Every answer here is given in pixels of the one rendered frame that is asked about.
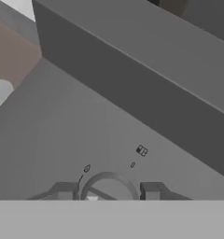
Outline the grey stove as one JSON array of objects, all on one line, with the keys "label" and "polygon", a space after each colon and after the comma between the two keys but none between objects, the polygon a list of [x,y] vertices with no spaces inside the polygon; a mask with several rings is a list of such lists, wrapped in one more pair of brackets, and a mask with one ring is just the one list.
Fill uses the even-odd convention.
[{"label": "grey stove", "polygon": [[148,0],[0,0],[0,199],[101,172],[224,200],[224,41]]}]

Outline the grey round stove knob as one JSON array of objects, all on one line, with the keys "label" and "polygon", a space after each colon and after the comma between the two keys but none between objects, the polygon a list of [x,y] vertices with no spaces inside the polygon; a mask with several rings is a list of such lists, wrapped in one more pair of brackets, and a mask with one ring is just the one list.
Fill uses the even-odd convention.
[{"label": "grey round stove knob", "polygon": [[113,179],[113,180],[118,181],[130,192],[130,194],[132,195],[132,198],[134,200],[136,200],[136,201],[140,200],[139,194],[138,194],[134,184],[132,183],[132,181],[129,180],[128,178],[126,178],[125,176],[122,176],[122,175],[114,173],[114,172],[101,172],[101,173],[98,173],[98,174],[92,176],[85,183],[84,187],[82,188],[82,191],[80,193],[80,199],[85,200],[86,197],[88,196],[88,192],[92,191],[94,194],[102,197],[105,200],[113,201],[114,200],[113,197],[111,197],[110,195],[105,194],[93,187],[93,185],[95,183],[97,183],[98,181],[103,180],[103,179]]}]

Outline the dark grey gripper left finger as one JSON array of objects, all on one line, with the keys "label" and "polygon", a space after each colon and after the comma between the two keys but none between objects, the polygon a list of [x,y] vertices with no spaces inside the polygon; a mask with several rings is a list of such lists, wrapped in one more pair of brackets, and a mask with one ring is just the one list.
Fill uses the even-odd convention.
[{"label": "dark grey gripper left finger", "polygon": [[70,192],[73,200],[78,200],[79,183],[78,182],[56,182],[52,187],[44,192],[30,197],[30,200],[41,200],[47,197],[57,199],[60,192]]}]

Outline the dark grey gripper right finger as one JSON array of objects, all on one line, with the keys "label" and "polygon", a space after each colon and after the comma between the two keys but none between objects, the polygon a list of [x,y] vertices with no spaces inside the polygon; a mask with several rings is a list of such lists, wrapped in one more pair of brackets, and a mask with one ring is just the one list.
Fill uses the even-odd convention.
[{"label": "dark grey gripper right finger", "polygon": [[140,199],[149,200],[187,200],[188,197],[169,190],[162,182],[141,182]]}]

